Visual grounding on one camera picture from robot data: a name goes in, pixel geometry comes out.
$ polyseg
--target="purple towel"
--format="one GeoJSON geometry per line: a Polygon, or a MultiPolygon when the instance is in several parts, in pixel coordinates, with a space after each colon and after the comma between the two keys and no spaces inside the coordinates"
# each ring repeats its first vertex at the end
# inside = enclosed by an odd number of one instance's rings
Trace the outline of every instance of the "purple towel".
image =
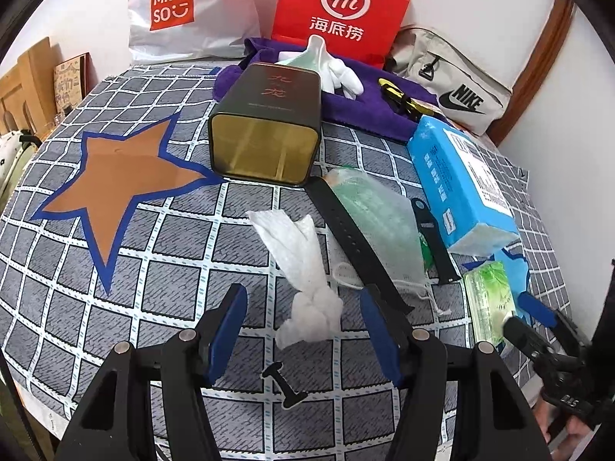
{"type": "MultiPolygon", "coordinates": [[[[252,62],[276,63],[281,51],[303,50],[300,46],[266,38],[245,40],[245,49],[247,57],[238,66],[228,66],[218,74],[213,86],[213,98],[217,101],[224,97],[248,64],[252,62]]],[[[353,59],[339,58],[357,74],[365,91],[356,100],[323,92],[322,118],[325,121],[345,124],[404,144],[408,142],[414,135],[417,124],[407,117],[396,114],[391,109],[382,98],[378,84],[379,78],[391,81],[409,97],[438,105],[436,96],[417,83],[353,59]]]]}

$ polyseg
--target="white wall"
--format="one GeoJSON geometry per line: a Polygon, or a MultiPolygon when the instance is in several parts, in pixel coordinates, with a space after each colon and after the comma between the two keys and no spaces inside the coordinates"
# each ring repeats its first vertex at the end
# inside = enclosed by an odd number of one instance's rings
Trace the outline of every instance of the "white wall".
{"type": "Polygon", "coordinates": [[[570,35],[501,151],[530,170],[530,192],[567,283],[575,322],[593,333],[615,257],[615,64],[577,10],[570,35]]]}
{"type": "MultiPolygon", "coordinates": [[[[277,0],[255,0],[264,35],[277,0]]],[[[434,26],[505,83],[513,84],[529,57],[553,0],[412,0],[404,23],[434,26]]],[[[0,64],[0,76],[19,54],[45,36],[64,59],[89,51],[98,78],[128,67],[127,0],[45,0],[0,64]]]]}

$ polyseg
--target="nike logo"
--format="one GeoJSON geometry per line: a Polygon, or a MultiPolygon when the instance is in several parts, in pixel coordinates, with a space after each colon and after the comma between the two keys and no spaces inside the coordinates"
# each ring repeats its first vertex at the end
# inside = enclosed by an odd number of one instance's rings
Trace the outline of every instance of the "nike logo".
{"type": "Polygon", "coordinates": [[[476,108],[484,102],[484,99],[476,95],[466,85],[461,85],[455,92],[451,90],[443,93],[438,100],[440,105],[445,109],[472,112],[474,114],[485,114],[484,112],[476,110],[476,108]],[[457,99],[460,103],[453,102],[453,98],[457,99]]]}

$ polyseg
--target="checkered tablecloth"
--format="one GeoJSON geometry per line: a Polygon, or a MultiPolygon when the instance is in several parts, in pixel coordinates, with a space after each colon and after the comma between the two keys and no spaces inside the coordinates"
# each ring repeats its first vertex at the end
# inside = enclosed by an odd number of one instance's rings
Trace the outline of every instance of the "checkered tablecloth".
{"type": "MultiPolygon", "coordinates": [[[[179,197],[138,205],[119,252],[110,294],[93,267],[79,219],[33,221],[32,213],[74,176],[83,131],[130,134],[178,110],[167,150],[209,166],[207,117],[215,74],[211,63],[135,67],[107,78],[45,141],[25,170],[0,221],[0,341],[13,376],[56,413],[70,418],[112,346],[162,342],[193,327],[215,307],[228,286],[250,294],[248,315],[226,374],[203,390],[218,447],[225,459],[383,460],[404,394],[382,375],[359,311],[356,292],[331,287],[344,301],[342,334],[321,343],[279,351],[274,330],[290,315],[294,289],[245,217],[246,210],[285,209],[293,220],[314,218],[328,273],[325,223],[302,190],[228,181],[179,197]],[[273,361],[307,400],[285,411],[271,378],[260,373],[273,361]]],[[[313,173],[357,167],[407,197],[421,197],[404,146],[343,126],[324,123],[313,173]]],[[[531,291],[570,312],[549,237],[527,194],[527,175],[500,155],[481,149],[501,184],[519,226],[531,266],[531,291]]],[[[471,257],[453,255],[462,264],[471,257]]],[[[437,272],[431,271],[432,282],[437,272]]],[[[410,322],[446,343],[474,344],[462,283],[434,285],[440,308],[416,298],[410,322]]],[[[505,358],[520,385],[527,359],[505,358]]],[[[152,386],[157,442],[168,454],[162,393],[152,386]]],[[[442,443],[454,430],[456,383],[449,383],[442,443]]]]}

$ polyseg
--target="star cutout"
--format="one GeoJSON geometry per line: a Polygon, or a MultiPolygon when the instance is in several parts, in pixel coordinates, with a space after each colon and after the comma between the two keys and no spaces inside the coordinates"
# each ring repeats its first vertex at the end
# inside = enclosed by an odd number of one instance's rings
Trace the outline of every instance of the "star cutout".
{"type": "Polygon", "coordinates": [[[81,218],[91,259],[107,293],[137,204],[224,182],[202,164],[167,152],[179,116],[177,112],[128,136],[83,132],[79,172],[32,215],[35,220],[81,218]]]}

